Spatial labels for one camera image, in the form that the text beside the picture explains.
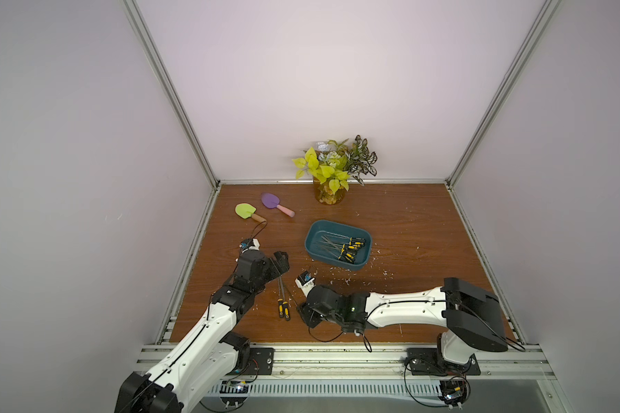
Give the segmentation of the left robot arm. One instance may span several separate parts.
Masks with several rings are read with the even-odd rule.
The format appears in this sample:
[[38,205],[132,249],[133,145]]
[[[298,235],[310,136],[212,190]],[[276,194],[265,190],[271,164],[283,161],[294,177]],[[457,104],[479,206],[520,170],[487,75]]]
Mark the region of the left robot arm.
[[146,373],[122,383],[116,412],[191,412],[219,379],[244,369],[250,342],[234,327],[252,308],[267,283],[289,271],[289,255],[242,251],[232,275],[211,295],[208,308],[191,331]]

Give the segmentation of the teal plastic storage box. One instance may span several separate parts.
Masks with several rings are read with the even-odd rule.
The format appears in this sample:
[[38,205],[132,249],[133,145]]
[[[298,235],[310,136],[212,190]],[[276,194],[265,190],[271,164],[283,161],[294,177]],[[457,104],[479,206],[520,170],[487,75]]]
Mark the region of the teal plastic storage box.
[[353,272],[368,263],[373,244],[367,231],[330,220],[315,221],[305,239],[313,260]]

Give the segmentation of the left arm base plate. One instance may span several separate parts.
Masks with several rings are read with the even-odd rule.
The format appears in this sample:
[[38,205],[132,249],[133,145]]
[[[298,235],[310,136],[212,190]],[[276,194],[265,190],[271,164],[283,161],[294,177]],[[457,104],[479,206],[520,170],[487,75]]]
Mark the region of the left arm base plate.
[[248,350],[239,353],[235,368],[227,376],[270,376],[273,372],[274,361],[274,348],[250,347]]

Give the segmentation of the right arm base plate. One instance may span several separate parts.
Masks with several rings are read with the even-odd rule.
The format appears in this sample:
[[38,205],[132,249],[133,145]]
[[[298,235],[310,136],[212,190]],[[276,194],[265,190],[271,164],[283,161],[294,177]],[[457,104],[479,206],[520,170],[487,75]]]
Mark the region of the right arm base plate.
[[466,364],[446,361],[438,349],[411,348],[406,352],[404,364],[412,375],[437,377],[448,376],[479,376],[482,370],[475,356],[471,356]]

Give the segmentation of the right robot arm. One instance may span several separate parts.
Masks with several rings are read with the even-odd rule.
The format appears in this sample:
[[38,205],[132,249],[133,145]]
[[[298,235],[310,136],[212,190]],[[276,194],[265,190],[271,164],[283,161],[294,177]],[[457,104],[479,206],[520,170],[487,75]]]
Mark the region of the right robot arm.
[[446,328],[438,341],[439,359],[458,366],[467,364],[477,350],[508,350],[499,298],[459,278],[409,294],[342,295],[308,274],[296,278],[296,287],[306,297],[300,313],[310,329],[326,321],[345,334],[364,336],[367,330],[390,325],[434,325]]

